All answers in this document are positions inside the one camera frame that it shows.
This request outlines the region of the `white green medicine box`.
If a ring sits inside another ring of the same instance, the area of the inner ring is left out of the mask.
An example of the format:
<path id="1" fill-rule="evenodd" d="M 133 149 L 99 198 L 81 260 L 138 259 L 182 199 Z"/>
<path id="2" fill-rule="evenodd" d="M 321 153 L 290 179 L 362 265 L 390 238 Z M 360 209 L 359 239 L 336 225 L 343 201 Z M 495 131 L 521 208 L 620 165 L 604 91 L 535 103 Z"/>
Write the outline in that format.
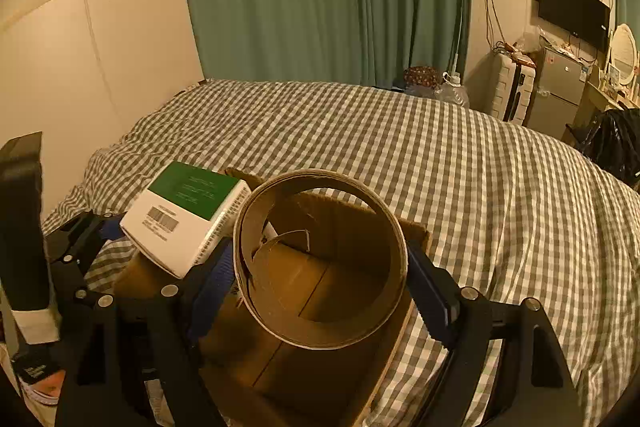
<path id="1" fill-rule="evenodd" d="M 171 161 L 137 196 L 120 227 L 145 257 L 182 280 L 232 235 L 248 196 L 241 179 Z"/>

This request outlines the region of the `white tape roll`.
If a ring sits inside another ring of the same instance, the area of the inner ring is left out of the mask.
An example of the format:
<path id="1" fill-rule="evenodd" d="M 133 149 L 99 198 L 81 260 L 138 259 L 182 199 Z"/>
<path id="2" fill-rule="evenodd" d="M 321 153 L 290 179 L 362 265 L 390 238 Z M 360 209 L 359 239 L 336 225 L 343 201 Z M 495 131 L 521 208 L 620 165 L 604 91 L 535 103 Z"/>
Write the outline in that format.
<path id="1" fill-rule="evenodd" d="M 369 187 L 336 172 L 275 176 L 243 202 L 233 263 L 250 315 L 269 334 L 314 351 L 380 329 L 405 291 L 398 219 Z"/>

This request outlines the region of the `brown cardboard box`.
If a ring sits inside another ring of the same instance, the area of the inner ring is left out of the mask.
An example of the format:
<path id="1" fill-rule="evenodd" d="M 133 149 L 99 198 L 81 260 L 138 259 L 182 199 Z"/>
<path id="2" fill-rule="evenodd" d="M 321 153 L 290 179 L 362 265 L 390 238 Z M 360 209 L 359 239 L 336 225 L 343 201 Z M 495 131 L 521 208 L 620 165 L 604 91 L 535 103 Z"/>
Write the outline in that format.
<path id="1" fill-rule="evenodd" d="M 427 246 L 421 225 L 341 173 L 259 181 L 174 161 L 122 229 L 138 252 L 118 297 L 150 299 L 204 274 L 186 318 L 224 415 L 243 426 L 355 426 L 367 415 L 412 309 L 407 241 Z"/>

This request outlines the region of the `grey white checkered bedspread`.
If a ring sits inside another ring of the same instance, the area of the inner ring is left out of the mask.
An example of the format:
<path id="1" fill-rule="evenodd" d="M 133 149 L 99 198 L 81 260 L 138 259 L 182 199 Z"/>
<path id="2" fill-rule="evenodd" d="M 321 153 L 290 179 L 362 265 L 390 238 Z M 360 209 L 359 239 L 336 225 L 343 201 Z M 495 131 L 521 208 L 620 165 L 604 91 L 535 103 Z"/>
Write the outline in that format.
<path id="1" fill-rule="evenodd" d="M 432 233 L 432 257 L 490 299 L 537 298 L 584 422 L 608 415 L 639 365 L 639 196 L 573 147 L 454 104 L 330 82 L 208 80 L 97 150 L 50 212 L 118 215 L 171 160 L 268 179 L 357 179 Z"/>

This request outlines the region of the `black bag on chair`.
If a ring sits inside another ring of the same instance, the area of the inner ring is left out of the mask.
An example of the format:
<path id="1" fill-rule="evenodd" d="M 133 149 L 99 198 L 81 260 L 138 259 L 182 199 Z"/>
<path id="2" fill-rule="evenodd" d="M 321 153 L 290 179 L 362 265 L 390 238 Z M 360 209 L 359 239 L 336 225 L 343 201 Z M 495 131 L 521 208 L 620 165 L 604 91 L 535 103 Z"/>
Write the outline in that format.
<path id="1" fill-rule="evenodd" d="M 566 127 L 582 155 L 638 192 L 639 126 L 639 109 L 625 108 L 606 110 L 589 124 Z"/>

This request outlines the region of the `grey mini fridge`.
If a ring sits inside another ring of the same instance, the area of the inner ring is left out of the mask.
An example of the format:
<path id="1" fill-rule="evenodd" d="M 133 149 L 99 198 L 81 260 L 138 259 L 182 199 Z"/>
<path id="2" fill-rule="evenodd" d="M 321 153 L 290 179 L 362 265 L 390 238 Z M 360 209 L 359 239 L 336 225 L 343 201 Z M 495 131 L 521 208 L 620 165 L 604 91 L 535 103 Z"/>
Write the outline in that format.
<path id="1" fill-rule="evenodd" d="M 582 98 L 582 64 L 551 48 L 536 52 L 534 62 L 536 79 L 525 126 L 559 140 L 574 121 Z"/>

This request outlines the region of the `white suitcase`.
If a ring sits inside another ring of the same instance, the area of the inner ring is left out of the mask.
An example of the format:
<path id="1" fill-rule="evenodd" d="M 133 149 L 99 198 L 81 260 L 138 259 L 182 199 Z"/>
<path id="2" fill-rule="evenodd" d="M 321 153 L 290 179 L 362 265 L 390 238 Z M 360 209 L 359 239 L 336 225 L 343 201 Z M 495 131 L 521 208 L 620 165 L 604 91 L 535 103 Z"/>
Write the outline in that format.
<path id="1" fill-rule="evenodd" d="M 536 66 L 520 52 L 497 52 L 492 59 L 484 112 L 523 126 L 534 91 Z"/>

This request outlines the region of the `white oval vanity mirror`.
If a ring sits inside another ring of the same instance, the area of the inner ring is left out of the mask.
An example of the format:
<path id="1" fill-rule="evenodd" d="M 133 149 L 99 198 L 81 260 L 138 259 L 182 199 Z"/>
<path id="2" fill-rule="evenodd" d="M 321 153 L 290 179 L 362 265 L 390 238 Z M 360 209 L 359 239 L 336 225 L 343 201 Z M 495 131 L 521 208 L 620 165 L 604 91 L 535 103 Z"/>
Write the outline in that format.
<path id="1" fill-rule="evenodd" d="M 608 79 L 615 86 L 628 88 L 636 77 L 637 67 L 638 49 L 634 33 L 627 24 L 619 24 L 608 46 L 606 59 Z"/>

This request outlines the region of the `black wall television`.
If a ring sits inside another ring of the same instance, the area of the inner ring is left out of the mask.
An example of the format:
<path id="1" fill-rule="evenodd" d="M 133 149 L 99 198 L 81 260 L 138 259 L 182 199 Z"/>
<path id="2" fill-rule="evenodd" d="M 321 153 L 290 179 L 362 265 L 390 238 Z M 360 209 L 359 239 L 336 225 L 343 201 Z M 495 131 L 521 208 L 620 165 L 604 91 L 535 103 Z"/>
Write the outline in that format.
<path id="1" fill-rule="evenodd" d="M 608 48 L 611 9 L 600 0 L 539 0 L 538 16 L 598 52 Z"/>

